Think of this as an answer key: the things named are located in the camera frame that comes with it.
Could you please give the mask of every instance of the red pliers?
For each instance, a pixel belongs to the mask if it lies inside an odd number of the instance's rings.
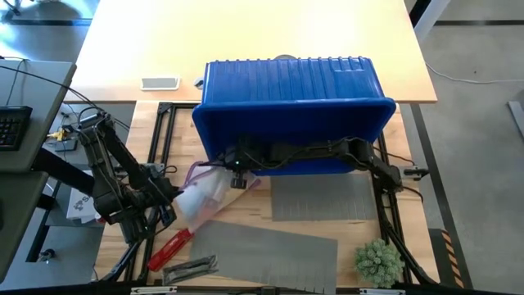
[[[173,236],[161,250],[159,250],[147,263],[147,267],[151,271],[158,271],[169,261],[182,247],[189,242],[193,237],[193,234],[189,232],[189,229],[179,230],[175,236]]]

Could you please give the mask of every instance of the wooden table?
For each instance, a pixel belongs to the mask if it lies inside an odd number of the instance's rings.
[[[103,0],[71,87],[93,101],[200,101],[207,62],[282,54],[370,57],[386,96],[436,101],[403,0]],[[139,89],[172,75],[177,91]]]
[[[137,102],[131,130],[129,132],[127,148],[140,162],[147,161],[152,130],[155,124],[158,102]],[[404,123],[400,111],[393,115],[384,129],[388,152],[411,158],[409,146],[404,130]],[[161,146],[159,145],[158,158],[160,160]],[[199,160],[207,160],[200,137],[192,123],[191,110],[179,110],[174,125],[174,136],[169,150],[168,165],[176,165],[178,173],[170,178],[175,185],[180,185],[189,169],[189,166]],[[405,162],[391,158],[394,165],[406,166]],[[335,220],[335,221],[301,221],[301,222],[272,222],[271,221],[271,184],[269,178],[262,178],[262,185],[254,192],[238,198],[226,206],[215,217],[216,220],[236,223],[240,225],[256,226],[264,229],[276,229],[296,234],[316,235],[323,238],[334,238],[338,241],[337,257],[337,286],[362,287],[368,286],[359,281],[354,271],[354,254],[357,247],[362,247],[375,238],[380,238],[380,230],[376,220]],[[406,185],[416,188],[416,184]],[[420,197],[409,191],[397,194],[400,218],[404,230],[404,238],[408,249],[417,262],[435,280],[438,280],[435,258],[427,230],[426,218]],[[170,228],[158,235],[154,245],[154,252],[158,251],[173,235],[185,228],[181,215]],[[118,225],[107,225],[102,237],[98,252],[96,270],[99,275],[106,274],[119,260],[127,245],[122,239]],[[187,261],[191,243],[186,245],[180,253],[168,263],[168,266]],[[143,245],[138,253],[135,275],[142,262]],[[160,273],[150,273],[149,282],[159,279]],[[259,284],[208,275],[184,281],[179,285],[194,286],[260,286]]]

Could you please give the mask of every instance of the black keyboard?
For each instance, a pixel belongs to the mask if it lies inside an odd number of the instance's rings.
[[[18,151],[32,111],[31,107],[0,107],[0,151]]]

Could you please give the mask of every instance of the green succulent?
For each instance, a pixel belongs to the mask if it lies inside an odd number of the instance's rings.
[[[374,288],[391,288],[404,267],[396,248],[380,238],[357,248],[355,264],[357,272]]]

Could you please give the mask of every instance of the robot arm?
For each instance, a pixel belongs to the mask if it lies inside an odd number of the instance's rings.
[[[100,111],[81,120],[76,132],[93,172],[95,209],[110,225],[120,224],[127,244],[140,243],[154,234],[155,227],[150,229],[145,217],[147,208],[160,209],[164,226],[176,220],[171,202],[181,193],[178,187],[171,185],[154,167],[138,164],[116,135],[109,114]],[[110,154],[128,173],[129,184],[115,176]]]
[[[246,181],[242,176],[248,170],[278,169],[293,161],[336,158],[356,170],[370,170],[382,181],[386,191],[399,192],[402,189],[399,168],[384,163],[375,155],[373,145],[361,138],[342,138],[305,146],[275,143],[269,147],[261,147],[243,138],[225,154],[224,166],[236,175],[231,183],[233,188],[245,188]]]

